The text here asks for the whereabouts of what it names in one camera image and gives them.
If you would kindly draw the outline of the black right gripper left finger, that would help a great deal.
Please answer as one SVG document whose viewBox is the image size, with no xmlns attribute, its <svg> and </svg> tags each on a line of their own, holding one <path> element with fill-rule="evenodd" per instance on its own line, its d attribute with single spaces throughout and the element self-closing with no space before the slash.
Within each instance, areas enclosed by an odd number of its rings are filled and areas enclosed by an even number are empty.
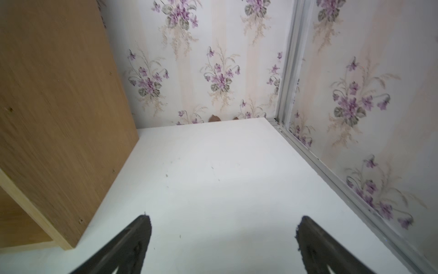
<svg viewBox="0 0 438 274">
<path fill-rule="evenodd" d="M 151 235 L 150 217 L 140 215 L 73 273 L 139 274 Z"/>
</svg>

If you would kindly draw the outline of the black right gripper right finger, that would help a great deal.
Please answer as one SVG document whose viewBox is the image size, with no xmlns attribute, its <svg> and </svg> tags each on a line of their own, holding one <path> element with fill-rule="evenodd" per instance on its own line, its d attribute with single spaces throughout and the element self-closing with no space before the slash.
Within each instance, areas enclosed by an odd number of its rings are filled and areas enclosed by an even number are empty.
<svg viewBox="0 0 438 274">
<path fill-rule="evenodd" d="M 308 274 L 373 273 L 309 216 L 302 217 L 295 238 Z"/>
</svg>

